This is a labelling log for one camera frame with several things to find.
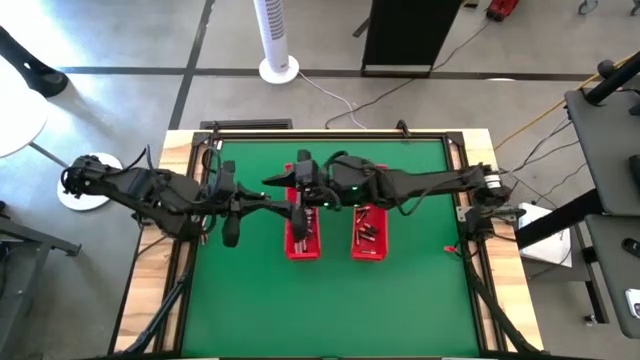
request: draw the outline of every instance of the white tower fan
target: white tower fan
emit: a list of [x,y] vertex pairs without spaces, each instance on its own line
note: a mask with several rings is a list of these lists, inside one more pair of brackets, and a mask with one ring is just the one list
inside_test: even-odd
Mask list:
[[282,0],[253,0],[253,4],[265,55],[260,76],[270,84],[286,84],[296,78],[300,65],[289,55]]

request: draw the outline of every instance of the wooden table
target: wooden table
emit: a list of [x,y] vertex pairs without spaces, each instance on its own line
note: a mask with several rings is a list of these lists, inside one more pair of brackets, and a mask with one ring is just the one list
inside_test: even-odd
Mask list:
[[[256,133],[260,130],[229,130],[221,131],[225,134]],[[333,130],[306,130],[307,133],[327,133]],[[196,165],[188,169],[191,155],[192,141],[194,133],[202,131],[175,130],[169,131],[165,138],[163,152],[160,159],[160,168],[169,169],[177,173],[191,175],[195,179],[200,179],[202,172],[200,161],[193,161]],[[395,133],[396,130],[336,130],[336,132],[353,132],[368,134]],[[493,146],[486,129],[447,129],[447,130],[416,130],[428,133],[460,132],[464,137],[465,154],[459,154],[458,147],[451,143],[451,153],[466,155],[468,164],[490,164],[497,168]],[[453,156],[454,167],[461,165],[460,156]],[[459,202],[464,205],[467,201],[466,194],[459,194]],[[514,238],[514,232],[510,225],[501,221],[494,221],[496,233],[502,237]],[[155,227],[146,227],[140,237],[139,249],[145,248],[150,243],[161,237],[159,230]],[[132,265],[131,278],[127,287],[126,296],[123,299],[120,317],[116,324],[113,341],[110,350],[122,350],[129,346],[145,328],[149,320],[158,309],[163,294],[165,294],[171,283],[167,284],[167,276],[175,279],[184,270],[188,254],[189,244],[179,244],[169,239],[153,247],[137,259]],[[486,250],[490,264],[490,271],[493,278],[494,288],[498,303],[511,319],[516,328],[524,335],[529,343],[538,349],[543,349],[536,317],[529,295],[527,280],[524,274],[518,246],[514,241],[501,238],[490,238],[486,242]],[[169,259],[173,257],[177,261],[175,267],[171,269]],[[474,265],[479,274],[482,268],[478,257],[474,258]],[[486,347],[493,350],[498,349],[494,333],[494,322],[488,309],[480,303],[480,312],[486,334]],[[171,350],[174,349],[181,339],[176,339],[176,319],[179,315],[180,306],[176,304],[167,321],[166,331],[161,335],[164,341],[154,342],[148,347],[151,350]],[[514,351],[513,345],[507,340],[507,347]]]

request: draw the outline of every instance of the red object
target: red object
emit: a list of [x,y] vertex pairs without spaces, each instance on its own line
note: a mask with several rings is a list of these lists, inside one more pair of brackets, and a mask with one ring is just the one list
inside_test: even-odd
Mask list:
[[487,17],[500,22],[511,15],[516,5],[518,5],[518,0],[492,0],[487,9]]
[[[376,166],[380,168],[387,167],[386,165]],[[362,210],[366,207],[369,207],[369,210],[366,212],[366,215],[363,215]],[[368,224],[377,230],[375,234],[372,234],[371,232],[366,233],[367,237],[373,238],[375,241],[358,237],[359,229],[367,227],[365,224]],[[389,251],[387,210],[375,207],[371,204],[354,208],[353,227],[351,232],[351,257],[354,260],[384,260],[387,256],[387,252]]]
[[[291,164],[286,164],[285,170],[291,169]],[[285,189],[285,197],[287,201],[296,203],[298,201],[298,191],[294,188]],[[285,220],[284,224],[284,254],[289,260],[315,260],[320,257],[320,220],[318,217],[319,211],[316,208],[310,208],[312,213],[311,232],[304,241],[300,241],[298,244],[301,248],[296,252],[296,246],[293,239],[293,227],[289,220]]]

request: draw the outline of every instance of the wooden board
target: wooden board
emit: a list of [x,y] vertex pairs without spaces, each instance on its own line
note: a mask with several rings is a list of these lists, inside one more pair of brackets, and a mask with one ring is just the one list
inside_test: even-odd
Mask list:
[[[226,130],[224,133],[257,133],[288,130]],[[305,132],[354,132],[354,133],[380,133],[389,130],[296,130]],[[484,163],[497,168],[497,161],[493,152],[493,145],[487,129],[423,129],[413,132],[447,132],[457,131],[464,134],[465,150],[467,160],[470,165]],[[160,168],[169,169],[177,173],[185,174],[189,154],[191,151],[191,141],[193,130],[174,130],[167,132],[163,152],[160,159]],[[195,179],[200,179],[201,169],[196,167]],[[501,221],[494,221],[494,228],[498,235],[513,239],[515,234],[510,225]],[[159,238],[157,229],[148,228],[143,231],[140,248]],[[520,260],[518,246],[514,241],[501,238],[491,238],[486,242],[487,253],[491,266],[491,273],[498,303],[511,319],[515,327],[523,334],[529,343],[538,349],[543,349],[542,339],[538,329],[536,316],[529,295],[527,280]],[[139,259],[137,259],[131,284],[127,292],[126,303],[120,326],[115,350],[123,350],[129,346],[137,337],[137,334],[144,329],[151,320],[153,314],[158,309],[165,285],[167,275],[168,259],[171,255],[171,240],[166,240],[161,245],[154,247]],[[493,336],[493,323],[491,315],[484,303],[481,303],[481,312],[485,333],[487,335],[487,345],[489,349],[496,349],[496,340]],[[177,318],[177,306],[170,316],[169,326],[166,334],[164,349],[172,349],[173,341],[168,339],[175,332],[175,320]],[[515,351],[511,343],[509,349]]]

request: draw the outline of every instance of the person's leg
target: person's leg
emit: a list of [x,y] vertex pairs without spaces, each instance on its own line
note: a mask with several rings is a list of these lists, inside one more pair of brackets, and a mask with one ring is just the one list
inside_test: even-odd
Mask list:
[[44,97],[58,95],[67,87],[69,78],[36,59],[0,26],[0,56],[7,59],[22,75],[27,85]]

